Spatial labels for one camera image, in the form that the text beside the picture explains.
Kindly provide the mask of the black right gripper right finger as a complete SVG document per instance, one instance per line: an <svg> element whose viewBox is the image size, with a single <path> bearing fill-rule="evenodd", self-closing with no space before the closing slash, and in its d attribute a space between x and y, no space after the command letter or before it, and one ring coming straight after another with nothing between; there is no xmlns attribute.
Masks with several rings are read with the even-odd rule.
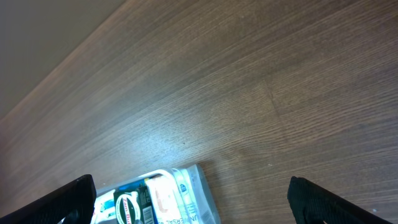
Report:
<svg viewBox="0 0 398 224"><path fill-rule="evenodd" d="M303 177L291 177L287 200L300 224L390 224Z"/></svg>

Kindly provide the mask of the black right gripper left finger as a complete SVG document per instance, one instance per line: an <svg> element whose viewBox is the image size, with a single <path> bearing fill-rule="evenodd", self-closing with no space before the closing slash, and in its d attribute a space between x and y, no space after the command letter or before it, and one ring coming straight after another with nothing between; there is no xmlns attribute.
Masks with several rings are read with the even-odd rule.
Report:
<svg viewBox="0 0 398 224"><path fill-rule="evenodd" d="M38 200L1 218L1 223L89 224L94 213L96 188L85 174Z"/></svg>

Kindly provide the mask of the white green medicine box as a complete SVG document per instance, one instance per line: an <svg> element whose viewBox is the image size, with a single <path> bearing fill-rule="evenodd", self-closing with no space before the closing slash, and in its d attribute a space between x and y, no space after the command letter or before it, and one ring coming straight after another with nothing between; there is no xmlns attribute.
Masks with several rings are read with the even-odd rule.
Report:
<svg viewBox="0 0 398 224"><path fill-rule="evenodd" d="M96 198L91 224L116 219L114 193L115 190L111 190Z"/></svg>

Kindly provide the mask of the green Zam-Buk box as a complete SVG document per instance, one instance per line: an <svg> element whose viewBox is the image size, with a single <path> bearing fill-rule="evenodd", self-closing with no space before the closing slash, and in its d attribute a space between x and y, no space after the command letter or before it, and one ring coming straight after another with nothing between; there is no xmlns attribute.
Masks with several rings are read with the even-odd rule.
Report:
<svg viewBox="0 0 398 224"><path fill-rule="evenodd" d="M156 224L149 190L146 186L113 193L118 224Z"/></svg>

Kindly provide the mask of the blue box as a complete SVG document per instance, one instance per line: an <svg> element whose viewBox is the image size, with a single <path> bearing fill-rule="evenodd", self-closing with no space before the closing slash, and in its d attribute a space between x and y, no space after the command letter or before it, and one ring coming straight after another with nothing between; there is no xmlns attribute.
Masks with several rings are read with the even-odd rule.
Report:
<svg viewBox="0 0 398 224"><path fill-rule="evenodd" d="M135 182L131 182L131 183L119 186L118 190L119 191L122 191L122 190L135 190L135 189L138 189L140 187L145 187L147 180L148 179L141 179L141 180L137 180Z"/></svg>

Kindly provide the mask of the white plaster box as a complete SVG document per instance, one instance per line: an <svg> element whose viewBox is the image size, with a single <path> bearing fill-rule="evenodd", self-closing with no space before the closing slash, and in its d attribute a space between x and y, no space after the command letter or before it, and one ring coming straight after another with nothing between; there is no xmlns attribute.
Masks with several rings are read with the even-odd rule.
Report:
<svg viewBox="0 0 398 224"><path fill-rule="evenodd" d="M187 192L181 194L176 181L158 175L146 181L157 222L161 224L199 223L197 210Z"/></svg>

